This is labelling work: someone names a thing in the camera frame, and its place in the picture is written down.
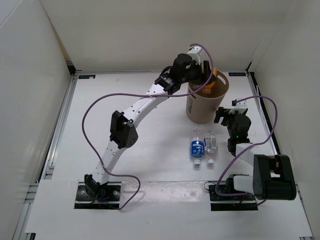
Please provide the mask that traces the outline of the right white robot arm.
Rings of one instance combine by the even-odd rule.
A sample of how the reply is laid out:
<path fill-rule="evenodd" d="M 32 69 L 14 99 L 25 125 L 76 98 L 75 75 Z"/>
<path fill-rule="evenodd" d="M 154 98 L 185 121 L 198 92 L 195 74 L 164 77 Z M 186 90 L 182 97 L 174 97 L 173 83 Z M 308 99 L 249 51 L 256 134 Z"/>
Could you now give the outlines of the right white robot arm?
<path fill-rule="evenodd" d="M 290 158 L 284 154 L 268 155 L 258 149 L 248 138 L 251 120 L 247 109 L 219 107 L 214 122 L 221 123 L 228 130 L 227 149 L 234 159 L 243 159 L 253 167 L 251 175 L 231 174 L 225 181 L 225 188 L 215 184 L 215 193 L 230 200 L 240 196 L 254 196 L 258 200 L 293 201 L 297 188 Z"/>

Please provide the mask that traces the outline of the clear plastic bottle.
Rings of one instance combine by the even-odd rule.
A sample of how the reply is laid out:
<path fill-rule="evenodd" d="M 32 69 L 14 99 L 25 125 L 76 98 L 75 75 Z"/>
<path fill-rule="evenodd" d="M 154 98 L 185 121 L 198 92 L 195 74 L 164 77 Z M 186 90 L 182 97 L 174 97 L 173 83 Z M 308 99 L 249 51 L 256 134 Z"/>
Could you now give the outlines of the clear plastic bottle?
<path fill-rule="evenodd" d="M 197 91 L 198 89 L 200 89 L 203 85 L 202 84 L 190 84 L 190 89 L 192 91 Z"/>

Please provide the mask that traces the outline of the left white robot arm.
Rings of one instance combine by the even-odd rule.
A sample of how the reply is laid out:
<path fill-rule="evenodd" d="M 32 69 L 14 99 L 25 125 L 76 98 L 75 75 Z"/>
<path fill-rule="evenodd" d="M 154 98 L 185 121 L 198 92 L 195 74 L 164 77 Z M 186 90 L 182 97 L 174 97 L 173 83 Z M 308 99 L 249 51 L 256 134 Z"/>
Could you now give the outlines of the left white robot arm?
<path fill-rule="evenodd" d="M 137 102 L 123 111 L 114 111 L 110 122 L 109 141 L 99 164 L 90 174 L 84 176 L 86 193 L 94 200 L 104 198 L 105 188 L 112 170 L 125 150 L 138 140 L 137 128 L 140 122 L 159 104 L 176 92 L 184 83 L 195 83 L 204 87 L 213 76 L 213 60 L 201 61 L 197 53 L 180 53 L 171 66 L 162 70 L 150 89 L 139 95 Z"/>

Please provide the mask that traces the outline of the orange plastic bottle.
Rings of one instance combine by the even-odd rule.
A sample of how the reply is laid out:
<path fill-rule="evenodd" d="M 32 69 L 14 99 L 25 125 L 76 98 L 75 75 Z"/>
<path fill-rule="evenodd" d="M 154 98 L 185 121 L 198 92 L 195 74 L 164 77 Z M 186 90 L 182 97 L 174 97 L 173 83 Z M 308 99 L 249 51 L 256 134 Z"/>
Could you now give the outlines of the orange plastic bottle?
<path fill-rule="evenodd" d="M 215 67 L 213 70 L 213 76 L 210 79 L 210 82 L 201 90 L 203 94 L 210 94 L 212 92 L 213 87 L 216 84 L 218 76 L 218 69 Z"/>

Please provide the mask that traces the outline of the small clear labelled bottle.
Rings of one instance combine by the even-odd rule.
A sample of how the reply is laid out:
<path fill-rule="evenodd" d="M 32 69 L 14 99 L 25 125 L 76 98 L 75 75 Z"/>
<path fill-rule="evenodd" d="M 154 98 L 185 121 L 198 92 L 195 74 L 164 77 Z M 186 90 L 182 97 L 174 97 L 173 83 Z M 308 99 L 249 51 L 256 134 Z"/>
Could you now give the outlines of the small clear labelled bottle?
<path fill-rule="evenodd" d="M 218 144 L 215 134 L 210 131 L 204 135 L 204 155 L 208 167 L 213 167 L 218 157 Z"/>

